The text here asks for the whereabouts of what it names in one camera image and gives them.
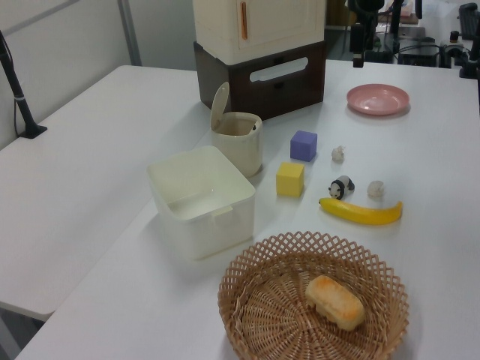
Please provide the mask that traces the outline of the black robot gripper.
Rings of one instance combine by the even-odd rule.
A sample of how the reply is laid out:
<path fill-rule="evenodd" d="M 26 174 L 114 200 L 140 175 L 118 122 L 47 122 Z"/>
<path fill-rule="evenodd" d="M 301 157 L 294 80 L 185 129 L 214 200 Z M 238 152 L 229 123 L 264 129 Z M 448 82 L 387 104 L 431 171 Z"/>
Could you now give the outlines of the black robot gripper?
<path fill-rule="evenodd" d="M 374 48 L 375 26 L 365 25 L 359 22 L 353 24 L 350 29 L 350 52 L 354 68 L 363 68 L 364 59 L 362 56 L 366 51 Z"/>

